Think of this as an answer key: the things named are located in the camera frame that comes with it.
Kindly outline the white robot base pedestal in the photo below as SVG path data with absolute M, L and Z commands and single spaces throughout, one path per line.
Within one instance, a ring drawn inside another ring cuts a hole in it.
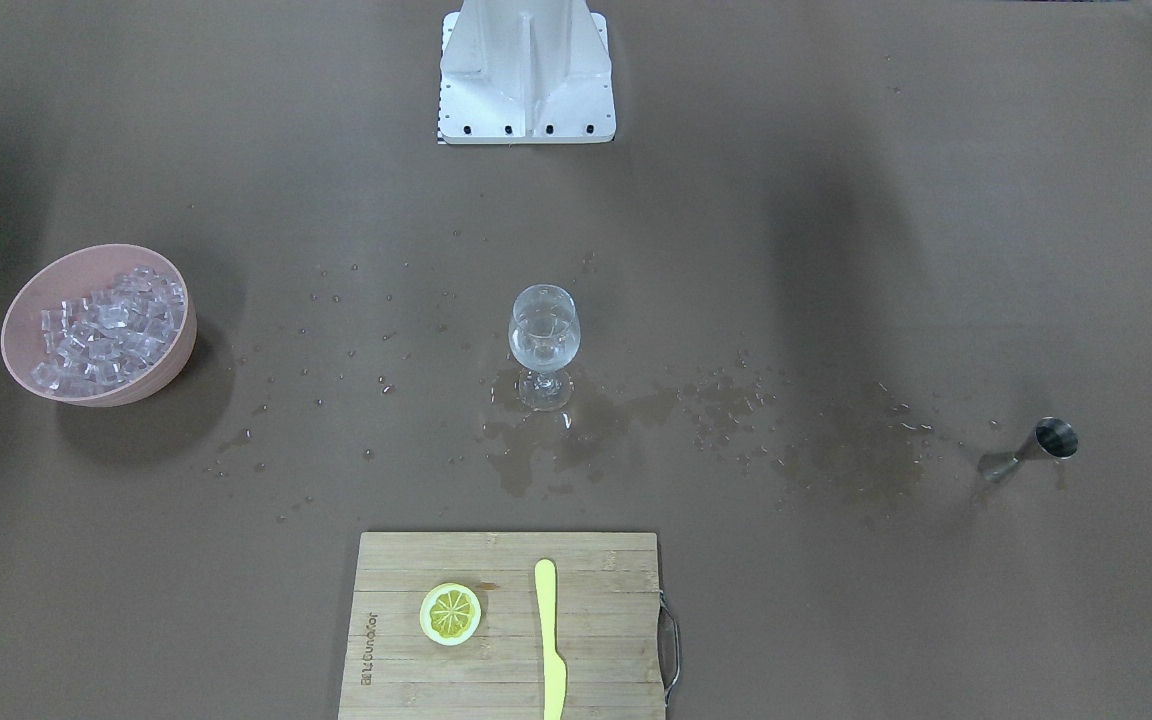
M 465 1 L 444 15 L 440 41 L 439 142 L 616 137 L 609 26 L 585 1 Z

